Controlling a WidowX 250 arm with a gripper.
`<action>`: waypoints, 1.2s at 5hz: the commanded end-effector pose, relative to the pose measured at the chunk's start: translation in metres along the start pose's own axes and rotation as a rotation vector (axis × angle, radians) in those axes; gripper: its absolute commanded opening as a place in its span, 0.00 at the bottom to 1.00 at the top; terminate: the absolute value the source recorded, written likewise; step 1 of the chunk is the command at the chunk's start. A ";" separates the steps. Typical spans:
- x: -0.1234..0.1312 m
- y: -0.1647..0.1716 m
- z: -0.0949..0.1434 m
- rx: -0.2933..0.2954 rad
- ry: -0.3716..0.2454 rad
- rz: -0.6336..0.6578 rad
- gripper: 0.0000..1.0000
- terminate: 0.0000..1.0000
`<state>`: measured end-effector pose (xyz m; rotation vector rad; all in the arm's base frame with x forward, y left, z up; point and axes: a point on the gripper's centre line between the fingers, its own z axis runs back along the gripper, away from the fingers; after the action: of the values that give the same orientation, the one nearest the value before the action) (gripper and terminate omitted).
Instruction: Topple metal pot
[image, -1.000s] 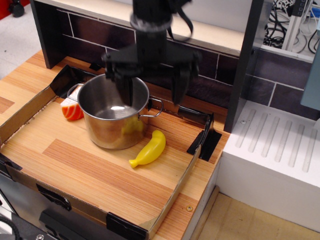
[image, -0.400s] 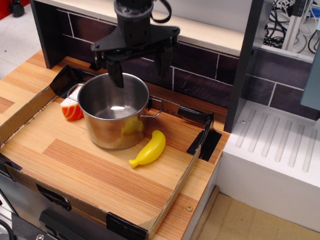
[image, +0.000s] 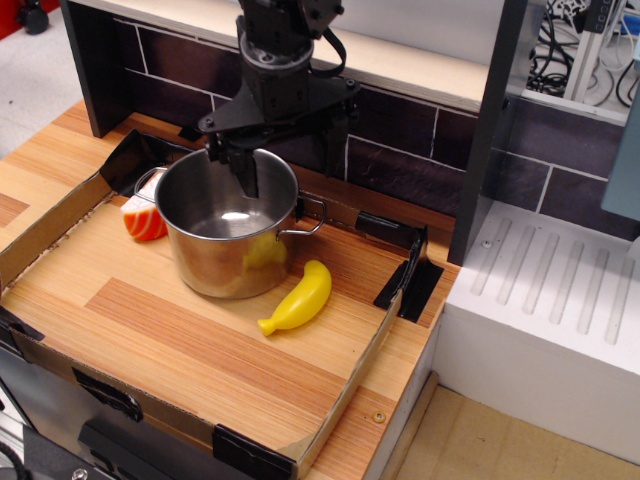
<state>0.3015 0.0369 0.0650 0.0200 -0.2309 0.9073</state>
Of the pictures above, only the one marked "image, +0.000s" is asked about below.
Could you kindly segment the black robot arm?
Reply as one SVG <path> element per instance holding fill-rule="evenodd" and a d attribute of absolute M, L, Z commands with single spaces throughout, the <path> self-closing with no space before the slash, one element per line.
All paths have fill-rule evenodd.
<path fill-rule="evenodd" d="M 256 150 L 312 137 L 326 175 L 344 155 L 361 86 L 343 77 L 347 52 L 331 30 L 339 1 L 243 1 L 236 19 L 241 84 L 198 123 L 212 161 L 259 197 Z"/>

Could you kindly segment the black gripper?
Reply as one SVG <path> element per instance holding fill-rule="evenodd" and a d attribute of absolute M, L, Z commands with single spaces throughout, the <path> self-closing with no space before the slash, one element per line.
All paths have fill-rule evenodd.
<path fill-rule="evenodd" d="M 243 194 L 259 197 L 253 150 L 290 139 L 314 139 L 319 171 L 333 176 L 344 159 L 350 122 L 357 116 L 361 85 L 304 63 L 297 68 L 242 66 L 235 97 L 205 115 L 198 128 L 207 136 L 212 161 L 229 163 Z"/>

